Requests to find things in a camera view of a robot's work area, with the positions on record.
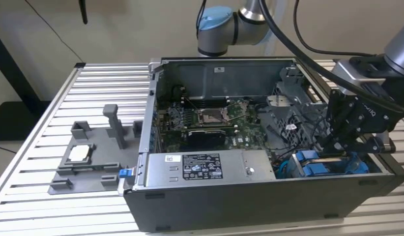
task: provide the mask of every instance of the power supply label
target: power supply label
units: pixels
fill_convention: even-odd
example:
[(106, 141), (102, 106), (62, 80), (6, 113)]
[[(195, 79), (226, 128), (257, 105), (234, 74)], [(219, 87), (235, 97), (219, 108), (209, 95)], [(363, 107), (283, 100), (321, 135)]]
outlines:
[(201, 180), (223, 178), (221, 154), (183, 155), (183, 178)]

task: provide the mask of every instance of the gray plastic stand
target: gray plastic stand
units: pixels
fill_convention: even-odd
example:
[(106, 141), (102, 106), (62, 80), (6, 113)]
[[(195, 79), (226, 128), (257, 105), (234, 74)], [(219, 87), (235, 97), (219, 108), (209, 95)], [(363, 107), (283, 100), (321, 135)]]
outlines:
[[(123, 127), (117, 104), (106, 105), (103, 114), (110, 118), (110, 128), (90, 128), (87, 121), (74, 123), (73, 139), (49, 190), (51, 195), (117, 190), (119, 170), (137, 166), (138, 130), (143, 122)], [(81, 160), (70, 156), (77, 146), (90, 148)]]

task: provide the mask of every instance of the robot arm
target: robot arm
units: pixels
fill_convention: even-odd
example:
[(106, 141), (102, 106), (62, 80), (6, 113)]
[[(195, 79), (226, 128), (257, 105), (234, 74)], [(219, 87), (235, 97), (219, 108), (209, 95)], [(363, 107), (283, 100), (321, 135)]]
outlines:
[(270, 28), (258, 0), (247, 0), (238, 12), (215, 6), (205, 11), (198, 46), (203, 57), (219, 57), (230, 45), (255, 45), (269, 37)]
[[(375, 96), (404, 107), (404, 27), (383, 55), (341, 60), (333, 73)], [(341, 90), (331, 92), (327, 111), (331, 129), (321, 144), (327, 152), (343, 148), (347, 151), (393, 153), (397, 147), (389, 132), (403, 118), (404, 112), (397, 113), (371, 104), (341, 87)], [(377, 135), (369, 135), (365, 143), (358, 141), (361, 135), (373, 133)]]

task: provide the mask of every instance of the metal table surface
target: metal table surface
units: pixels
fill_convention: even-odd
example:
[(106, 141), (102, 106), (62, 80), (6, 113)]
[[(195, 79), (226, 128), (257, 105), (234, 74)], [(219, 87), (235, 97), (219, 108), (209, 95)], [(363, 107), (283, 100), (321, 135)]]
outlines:
[[(335, 66), (331, 60), (321, 63), (330, 70)], [(143, 119), (149, 83), (147, 64), (87, 64), (85, 69), (74, 70), (0, 178), (0, 235), (145, 235), (117, 191), (53, 196), (47, 190), (74, 121), (87, 120), (93, 127), (109, 126), (102, 115), (107, 103), (119, 105), (123, 124)], [(394, 157), (404, 167), (404, 120), (391, 137), (398, 146)], [(170, 233), (190, 234), (404, 235), (404, 184), (387, 197), (369, 199), (343, 220)]]

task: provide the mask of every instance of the wall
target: wall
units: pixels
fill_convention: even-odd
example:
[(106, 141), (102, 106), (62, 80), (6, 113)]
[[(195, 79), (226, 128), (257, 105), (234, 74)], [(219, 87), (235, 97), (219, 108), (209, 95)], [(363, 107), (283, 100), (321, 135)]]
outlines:
[[(287, 2), (285, 33), (307, 52), (294, 30), (295, 0), (278, 1)], [(404, 0), (302, 0), (298, 22), (305, 41), (314, 48), (378, 54), (404, 25)], [(293, 55), (281, 42), (275, 54)], [(311, 52), (309, 55), (317, 59), (342, 58)]]
[[(283, 30), (297, 41), (294, 0)], [(89, 0), (89, 25), (78, 0), (30, 0), (87, 62), (147, 62), (198, 55), (195, 18), (202, 0)], [(246, 0), (209, 0), (235, 10)], [(299, 24), (313, 46), (379, 53), (404, 24), (404, 0), (302, 0)], [(51, 100), (79, 59), (23, 0), (0, 0), (0, 38), (42, 99)], [(230, 56), (262, 56), (265, 46), (231, 46)], [(279, 43), (275, 55), (291, 52)], [(334, 58), (311, 53), (314, 58)], [(0, 74), (0, 103), (18, 100)]]
[[(198, 56), (195, 20), (202, 0), (89, 0), (89, 25), (78, 0), (30, 2), (86, 62)], [(209, 0), (207, 7), (229, 5), (237, 10), (245, 2)], [(79, 59), (23, 0), (0, 0), (0, 38), (42, 99), (53, 99)], [(235, 46), (229, 55), (262, 53), (262, 46)]]

